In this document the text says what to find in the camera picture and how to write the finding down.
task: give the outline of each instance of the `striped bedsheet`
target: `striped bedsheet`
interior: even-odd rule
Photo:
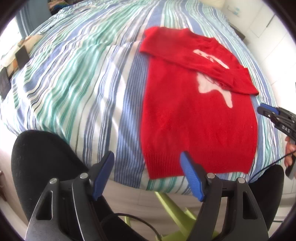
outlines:
[[[148,59],[139,46],[144,30],[152,26],[215,37],[249,69],[260,92],[252,97],[254,108],[261,102],[276,106],[256,60],[221,11],[198,0],[89,0],[60,10],[32,33],[44,37],[12,78],[12,89],[1,102],[2,121],[15,134],[28,129],[58,134],[87,166],[113,151],[110,178],[121,184],[190,193],[184,177],[150,180],[141,153]],[[248,180],[281,156],[279,132],[266,118],[257,115],[257,120],[258,147],[250,173],[220,178]]]

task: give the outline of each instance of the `blue gripper pad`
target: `blue gripper pad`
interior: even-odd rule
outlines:
[[[94,200],[97,200],[100,196],[102,196],[105,186],[107,184],[107,181],[109,179],[110,173],[114,166],[113,152],[110,151],[106,159],[104,157],[99,163],[97,163],[98,165],[102,164],[102,167],[100,168],[100,171],[94,181],[94,190],[92,193],[92,197]]]
[[[182,152],[180,155],[180,164],[186,176],[193,196],[200,202],[205,197],[206,172],[200,164],[196,164],[191,159],[188,152]]]
[[[276,113],[277,115],[279,114],[279,111],[278,111],[275,107],[273,107],[273,106],[270,106],[270,105],[267,105],[267,104],[261,103],[261,104],[260,104],[260,107],[265,108],[265,109],[268,109],[268,110],[270,110],[270,111]]]

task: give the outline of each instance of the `human hand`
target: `human hand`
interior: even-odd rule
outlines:
[[[290,152],[296,151],[296,145],[293,145],[293,144],[290,143],[290,137],[286,137],[285,141],[287,141],[285,155],[290,153]],[[285,164],[286,167],[292,165],[292,154],[285,157],[284,164]]]

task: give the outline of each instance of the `white wall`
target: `white wall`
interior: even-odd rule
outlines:
[[[239,17],[227,9],[229,4],[240,9]],[[261,35],[256,36],[252,26],[260,24],[258,19],[268,7],[261,0],[226,0],[222,9],[230,23],[245,36],[245,44],[266,75],[280,107],[296,113],[296,45],[294,40],[275,16]],[[283,146],[286,145],[283,135]],[[296,193],[296,181],[285,180],[284,194]]]

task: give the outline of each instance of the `black rectangular object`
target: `black rectangular object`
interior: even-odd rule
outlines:
[[[26,63],[29,62],[30,57],[27,53],[26,47],[22,46],[16,53],[15,53],[15,59],[17,60],[17,65],[19,69],[21,70]]]
[[[6,67],[0,71],[0,95],[5,99],[11,89],[11,83],[7,75]]]

